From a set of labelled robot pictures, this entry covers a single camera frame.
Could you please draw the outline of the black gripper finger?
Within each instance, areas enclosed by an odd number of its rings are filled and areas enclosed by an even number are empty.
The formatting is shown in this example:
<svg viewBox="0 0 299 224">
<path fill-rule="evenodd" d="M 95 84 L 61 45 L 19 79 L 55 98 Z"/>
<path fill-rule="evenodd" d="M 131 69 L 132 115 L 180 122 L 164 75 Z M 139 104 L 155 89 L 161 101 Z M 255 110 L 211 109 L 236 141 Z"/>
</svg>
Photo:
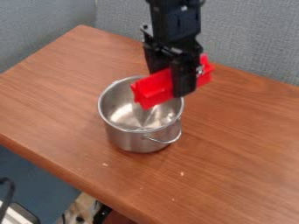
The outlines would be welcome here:
<svg viewBox="0 0 299 224">
<path fill-rule="evenodd" d="M 160 46 L 144 44 L 143 48 L 148 71 L 153 74 L 168 67 L 168 55 Z"/>
<path fill-rule="evenodd" d="M 183 52 L 171 58 L 172 96 L 184 97 L 196 89 L 201 53 Z"/>
</svg>

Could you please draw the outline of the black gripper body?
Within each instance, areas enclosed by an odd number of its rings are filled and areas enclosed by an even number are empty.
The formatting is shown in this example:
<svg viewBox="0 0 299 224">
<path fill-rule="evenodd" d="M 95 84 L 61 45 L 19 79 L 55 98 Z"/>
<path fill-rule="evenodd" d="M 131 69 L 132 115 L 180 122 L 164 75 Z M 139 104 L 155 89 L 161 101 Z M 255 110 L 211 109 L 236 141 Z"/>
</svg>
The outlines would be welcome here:
<svg viewBox="0 0 299 224">
<path fill-rule="evenodd" d="M 168 57 L 199 51 L 204 0 L 144 0 L 151 23 L 141 25 L 144 44 L 160 46 Z"/>
</svg>

